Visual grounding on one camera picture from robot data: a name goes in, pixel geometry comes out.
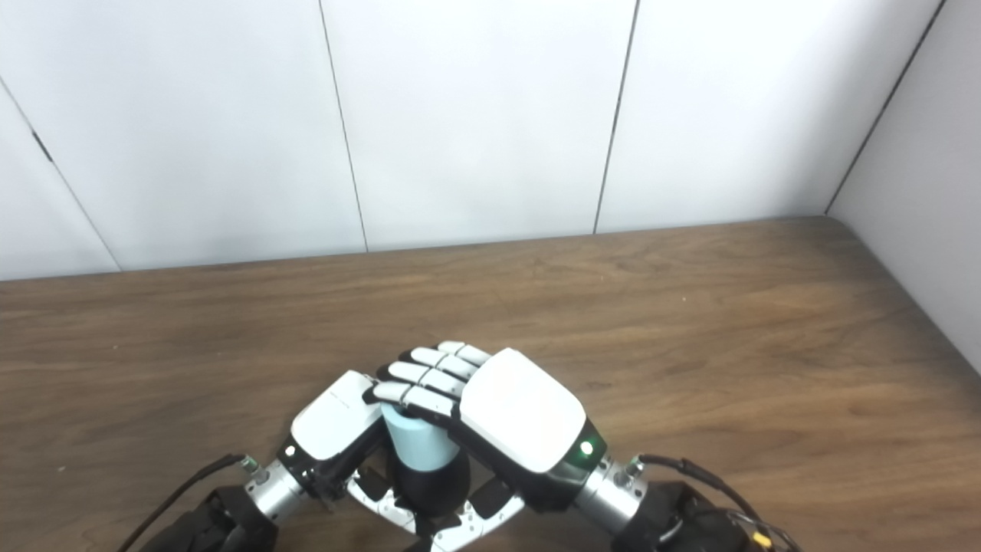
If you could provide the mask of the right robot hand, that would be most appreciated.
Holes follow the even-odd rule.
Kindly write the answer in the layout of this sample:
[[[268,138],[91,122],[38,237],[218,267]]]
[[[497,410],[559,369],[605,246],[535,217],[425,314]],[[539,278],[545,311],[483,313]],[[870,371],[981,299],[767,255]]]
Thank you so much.
[[[413,550],[459,550],[525,509],[575,508],[611,535],[628,523],[602,495],[611,464],[584,406],[524,353],[445,341],[406,350],[378,378],[366,403],[398,406],[445,430],[493,472],[471,496],[470,518],[420,537]]]

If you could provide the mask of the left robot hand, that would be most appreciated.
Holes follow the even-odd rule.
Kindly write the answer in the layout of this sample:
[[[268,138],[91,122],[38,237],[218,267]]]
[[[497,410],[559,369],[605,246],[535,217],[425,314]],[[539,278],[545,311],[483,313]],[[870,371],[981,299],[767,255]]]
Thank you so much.
[[[363,398],[374,383],[348,370],[294,417],[267,466],[266,482],[251,490],[266,518],[280,525],[308,501],[333,506],[350,498],[396,527],[431,539],[435,526],[408,504],[395,476],[379,474],[371,465],[375,455],[396,458],[381,406]]]

